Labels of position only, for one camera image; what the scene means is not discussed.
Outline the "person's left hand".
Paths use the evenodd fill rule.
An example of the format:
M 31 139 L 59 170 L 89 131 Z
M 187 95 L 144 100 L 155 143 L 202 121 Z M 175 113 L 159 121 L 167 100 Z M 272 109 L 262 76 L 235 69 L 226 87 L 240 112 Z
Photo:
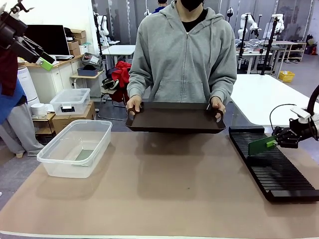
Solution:
M 221 111 L 223 114 L 226 113 L 226 107 L 224 106 L 223 102 L 221 101 L 219 97 L 212 97 L 210 102 L 211 102 L 211 106 L 214 109 Z

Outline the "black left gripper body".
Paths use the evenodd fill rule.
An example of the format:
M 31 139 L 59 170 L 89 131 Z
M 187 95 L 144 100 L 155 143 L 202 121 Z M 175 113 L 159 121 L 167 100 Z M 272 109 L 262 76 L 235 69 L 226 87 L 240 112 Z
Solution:
M 9 49 L 14 45 L 21 45 L 27 25 L 4 11 L 0 15 L 0 46 Z

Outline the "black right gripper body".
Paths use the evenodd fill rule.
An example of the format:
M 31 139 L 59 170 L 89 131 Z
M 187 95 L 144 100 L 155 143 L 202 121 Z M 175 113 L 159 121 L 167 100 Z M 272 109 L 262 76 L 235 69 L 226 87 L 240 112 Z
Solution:
M 315 121 L 312 117 L 290 119 L 289 126 L 291 131 L 289 141 L 292 143 L 299 143 L 309 138 L 319 140 L 319 121 Z

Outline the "person's right hand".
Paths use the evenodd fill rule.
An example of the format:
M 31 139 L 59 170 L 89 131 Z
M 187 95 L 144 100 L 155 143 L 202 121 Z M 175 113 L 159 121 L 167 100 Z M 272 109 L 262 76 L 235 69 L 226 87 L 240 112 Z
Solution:
M 134 95 L 130 97 L 130 99 L 127 101 L 126 109 L 135 109 L 135 112 L 140 112 L 140 107 L 142 103 L 142 97 L 139 95 Z

